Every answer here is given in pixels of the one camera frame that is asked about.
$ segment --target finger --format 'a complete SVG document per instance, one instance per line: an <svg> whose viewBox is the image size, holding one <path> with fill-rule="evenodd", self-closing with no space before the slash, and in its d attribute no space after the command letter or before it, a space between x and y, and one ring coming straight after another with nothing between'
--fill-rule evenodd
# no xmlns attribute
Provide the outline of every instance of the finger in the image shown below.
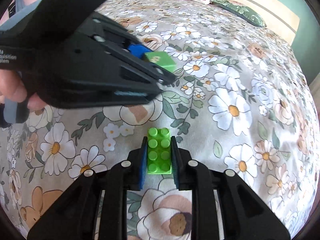
<svg viewBox="0 0 320 240"><path fill-rule="evenodd" d="M47 105L44 101L40 99L37 94L33 94L28 101L28 108L31 111L36 111L44 108Z"/></svg>
<svg viewBox="0 0 320 240"><path fill-rule="evenodd" d="M0 91L6 98L19 103L27 97L27 90L20 77L11 70L0 70Z"/></svg>

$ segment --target green lego brick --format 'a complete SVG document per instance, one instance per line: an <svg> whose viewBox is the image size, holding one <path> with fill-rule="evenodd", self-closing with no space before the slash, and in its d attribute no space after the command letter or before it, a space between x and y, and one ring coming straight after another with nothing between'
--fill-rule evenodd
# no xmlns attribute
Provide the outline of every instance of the green lego brick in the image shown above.
<svg viewBox="0 0 320 240"><path fill-rule="evenodd" d="M165 51L146 52L143 59L147 62L153 62L171 73L176 69L176 63Z"/></svg>
<svg viewBox="0 0 320 240"><path fill-rule="evenodd" d="M170 131L167 128L148 129L148 174L171 174Z"/></svg>

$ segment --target floral bedspread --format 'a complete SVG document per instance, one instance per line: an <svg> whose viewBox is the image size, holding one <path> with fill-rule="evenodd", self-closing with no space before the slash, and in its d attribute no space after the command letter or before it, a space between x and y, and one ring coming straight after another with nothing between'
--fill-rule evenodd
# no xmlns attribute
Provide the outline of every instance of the floral bedspread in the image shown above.
<svg viewBox="0 0 320 240"><path fill-rule="evenodd" d="M26 236L81 173L110 169L148 128L168 127L194 159L233 169L294 236L315 198L319 123L290 46L213 5L113 0L98 11L166 51L179 79L148 105L46 106L1 131L0 203L12 223ZM128 193L128 239L190 239L191 201L171 175L147 176Z"/></svg>

